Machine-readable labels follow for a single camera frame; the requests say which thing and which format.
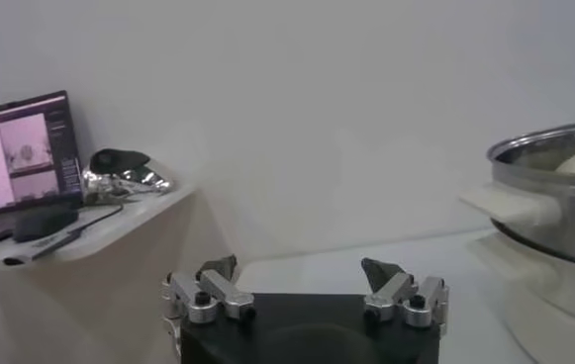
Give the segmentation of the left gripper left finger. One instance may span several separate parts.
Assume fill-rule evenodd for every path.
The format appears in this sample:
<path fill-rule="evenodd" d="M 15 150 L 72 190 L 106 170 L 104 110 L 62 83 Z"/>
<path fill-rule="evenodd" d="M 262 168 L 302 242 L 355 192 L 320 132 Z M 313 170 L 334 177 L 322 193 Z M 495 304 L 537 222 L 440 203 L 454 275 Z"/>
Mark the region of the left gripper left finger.
<path fill-rule="evenodd" d="M 227 319 L 240 323 L 254 320 L 254 295 L 240 291 L 233 283 L 237 265 L 232 254 L 204 262 L 193 275 L 182 271 L 168 273 L 162 282 L 163 317 L 209 324 L 223 311 Z"/>

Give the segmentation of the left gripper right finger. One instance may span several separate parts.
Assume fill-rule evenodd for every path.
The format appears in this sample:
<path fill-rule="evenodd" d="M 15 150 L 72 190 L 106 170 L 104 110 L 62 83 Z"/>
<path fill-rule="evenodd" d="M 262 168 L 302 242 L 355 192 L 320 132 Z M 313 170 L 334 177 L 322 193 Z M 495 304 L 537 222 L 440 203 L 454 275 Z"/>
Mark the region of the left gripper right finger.
<path fill-rule="evenodd" d="M 378 326 L 400 316 L 412 328 L 433 325 L 447 329 L 449 287 L 440 277 L 418 282 L 401 266 L 371 258 L 361 259 L 361 268 L 372 292 L 363 298 L 364 319 Z"/>

